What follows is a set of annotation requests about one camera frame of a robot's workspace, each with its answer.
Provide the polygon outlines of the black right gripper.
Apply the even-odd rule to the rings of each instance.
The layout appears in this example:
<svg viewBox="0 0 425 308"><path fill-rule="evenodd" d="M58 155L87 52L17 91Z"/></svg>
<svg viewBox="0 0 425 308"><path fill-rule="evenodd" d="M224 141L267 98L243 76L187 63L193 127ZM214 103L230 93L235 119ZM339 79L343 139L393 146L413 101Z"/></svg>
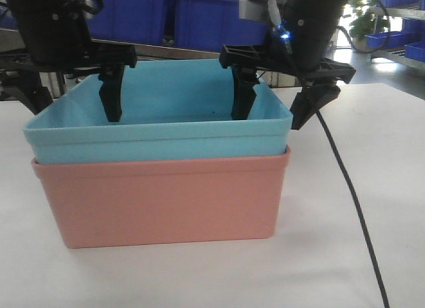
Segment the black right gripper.
<svg viewBox="0 0 425 308"><path fill-rule="evenodd" d="M232 67L234 94L231 116L246 120L256 99L259 84L256 70L282 72L303 80L341 80L348 84L355 69L328 60L325 49L349 0L243 0L257 5L260 12L249 11L249 19L264 17L270 24L259 45L222 46L219 62ZM303 86L292 102L292 129L299 130L323 106L336 100L341 89L336 85Z"/></svg>

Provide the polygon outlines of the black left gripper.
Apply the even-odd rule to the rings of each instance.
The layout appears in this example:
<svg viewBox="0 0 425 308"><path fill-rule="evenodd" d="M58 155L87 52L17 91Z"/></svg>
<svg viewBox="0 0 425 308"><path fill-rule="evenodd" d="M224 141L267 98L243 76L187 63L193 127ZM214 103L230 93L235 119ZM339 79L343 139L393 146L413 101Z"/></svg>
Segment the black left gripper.
<svg viewBox="0 0 425 308"><path fill-rule="evenodd" d="M15 99L37 115L53 103L38 72L101 69L99 96L109 122L122 116L125 66L135 67L135 48L91 39L86 14L97 15L103 0L5 0L24 48L1 53L1 101Z"/></svg>

